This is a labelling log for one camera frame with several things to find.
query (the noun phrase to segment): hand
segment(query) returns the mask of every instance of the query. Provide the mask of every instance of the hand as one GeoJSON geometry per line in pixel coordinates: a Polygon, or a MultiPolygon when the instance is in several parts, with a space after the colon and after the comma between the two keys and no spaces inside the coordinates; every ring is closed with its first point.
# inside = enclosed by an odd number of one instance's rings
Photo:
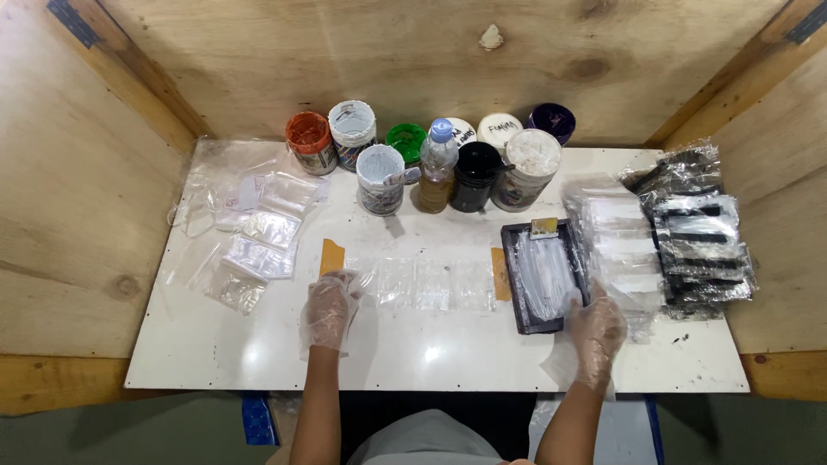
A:
{"type": "Polygon", "coordinates": [[[358,276],[353,270],[330,271],[308,287],[302,328],[308,347],[341,349],[353,315],[359,309],[358,276]]]}
{"type": "Polygon", "coordinates": [[[588,307],[583,308],[579,300],[571,300],[565,325],[577,350],[576,381],[603,390],[611,378],[614,356],[626,339],[626,319],[600,283],[593,280],[591,289],[588,307]]]}

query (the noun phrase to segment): plywood wall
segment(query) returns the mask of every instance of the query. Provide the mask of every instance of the plywood wall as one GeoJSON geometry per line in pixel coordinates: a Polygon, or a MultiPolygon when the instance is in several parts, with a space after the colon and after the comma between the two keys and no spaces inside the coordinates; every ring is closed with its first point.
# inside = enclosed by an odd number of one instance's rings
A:
{"type": "Polygon", "coordinates": [[[556,101],[572,143],[645,142],[785,0],[101,0],[222,137],[367,101],[380,136],[556,101]],[[504,44],[478,40],[495,23],[504,44]]]}
{"type": "Polygon", "coordinates": [[[187,156],[43,12],[0,10],[0,353],[128,357],[187,156]]]}
{"type": "Polygon", "coordinates": [[[729,311],[739,351],[827,349],[827,50],[713,141],[761,286],[729,311]]]}

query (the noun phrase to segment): white tabletop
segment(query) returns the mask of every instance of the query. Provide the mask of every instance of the white tabletop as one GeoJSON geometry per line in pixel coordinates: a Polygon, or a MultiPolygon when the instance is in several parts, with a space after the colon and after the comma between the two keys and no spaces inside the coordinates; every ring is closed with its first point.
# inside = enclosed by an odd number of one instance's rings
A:
{"type": "MultiPolygon", "coordinates": [[[[657,151],[567,148],[538,202],[506,213],[491,202],[482,213],[450,207],[420,213],[409,199],[393,217],[367,213],[356,201],[356,176],[337,169],[329,200],[317,204],[300,230],[294,277],[272,281],[249,317],[207,297],[157,280],[132,355],[126,387],[296,390],[304,387],[299,315],[318,277],[323,239],[347,256],[490,261],[502,247],[500,228],[531,218],[565,217],[559,186],[571,174],[616,174],[646,166],[657,151]]],[[[208,234],[221,234],[211,231],[208,234]]],[[[173,228],[159,276],[178,261],[189,239],[173,228]]],[[[343,390],[559,391],[540,368],[553,334],[517,333],[510,302],[496,311],[360,309],[351,326],[350,355],[339,368],[343,390]]],[[[618,392],[749,392],[725,320],[653,325],[649,344],[626,344],[614,365],[618,392]]]]}

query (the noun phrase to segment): wood knot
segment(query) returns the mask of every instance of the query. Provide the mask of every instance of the wood knot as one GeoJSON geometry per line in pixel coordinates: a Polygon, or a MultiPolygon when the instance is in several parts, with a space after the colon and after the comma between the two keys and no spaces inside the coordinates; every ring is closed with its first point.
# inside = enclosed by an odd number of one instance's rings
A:
{"type": "Polygon", "coordinates": [[[604,17],[617,7],[617,0],[583,0],[580,5],[580,19],[604,17]]]}
{"type": "Polygon", "coordinates": [[[115,300],[129,300],[141,293],[141,285],[134,276],[115,276],[107,287],[107,295],[115,300]]]}
{"type": "Polygon", "coordinates": [[[572,82],[588,83],[606,76],[611,69],[609,62],[602,58],[573,60],[568,64],[563,78],[572,82]]]}

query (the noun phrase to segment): orange tape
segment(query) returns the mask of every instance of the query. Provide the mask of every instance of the orange tape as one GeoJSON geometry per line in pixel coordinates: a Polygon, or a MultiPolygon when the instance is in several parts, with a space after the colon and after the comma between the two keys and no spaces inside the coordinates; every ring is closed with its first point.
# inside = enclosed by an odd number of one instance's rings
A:
{"type": "Polygon", "coordinates": [[[328,271],[341,270],[345,267],[345,247],[339,247],[334,241],[322,242],[322,263],[318,266],[318,275],[328,271]]]}
{"type": "Polygon", "coordinates": [[[499,247],[491,248],[491,265],[494,271],[494,295],[497,300],[511,300],[509,270],[505,267],[505,253],[499,247]]]}

